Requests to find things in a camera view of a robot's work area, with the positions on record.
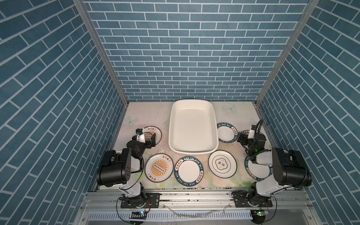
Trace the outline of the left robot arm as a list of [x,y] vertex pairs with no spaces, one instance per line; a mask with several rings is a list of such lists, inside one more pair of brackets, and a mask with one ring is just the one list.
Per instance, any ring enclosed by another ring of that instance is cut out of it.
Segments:
[[99,186],[114,188],[121,192],[118,201],[121,208],[149,208],[150,199],[145,194],[144,187],[134,174],[144,172],[143,154],[146,149],[156,146],[156,135],[136,129],[136,135],[127,143],[126,148],[117,152],[106,151],[96,173]]

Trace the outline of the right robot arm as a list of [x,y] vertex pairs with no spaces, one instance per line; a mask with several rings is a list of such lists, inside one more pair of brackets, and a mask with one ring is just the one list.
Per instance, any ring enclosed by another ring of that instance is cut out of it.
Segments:
[[273,147],[265,149],[266,137],[254,130],[239,134],[238,142],[246,147],[249,162],[261,165],[260,156],[271,166],[272,174],[261,181],[251,184],[248,191],[234,191],[232,197],[237,208],[272,207],[274,194],[288,188],[309,187],[312,175],[300,151],[284,150]]

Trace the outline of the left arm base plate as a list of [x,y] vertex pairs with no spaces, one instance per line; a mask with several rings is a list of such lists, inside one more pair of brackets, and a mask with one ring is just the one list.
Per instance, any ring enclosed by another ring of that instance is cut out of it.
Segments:
[[158,208],[160,193],[143,193],[136,197],[121,197],[122,209]]

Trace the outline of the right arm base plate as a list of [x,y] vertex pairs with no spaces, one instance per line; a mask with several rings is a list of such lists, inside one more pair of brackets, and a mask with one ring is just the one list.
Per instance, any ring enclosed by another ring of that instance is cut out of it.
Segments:
[[233,191],[231,193],[231,197],[233,198],[236,208],[270,208],[273,206],[270,197],[261,196],[256,192],[249,193],[246,191]]

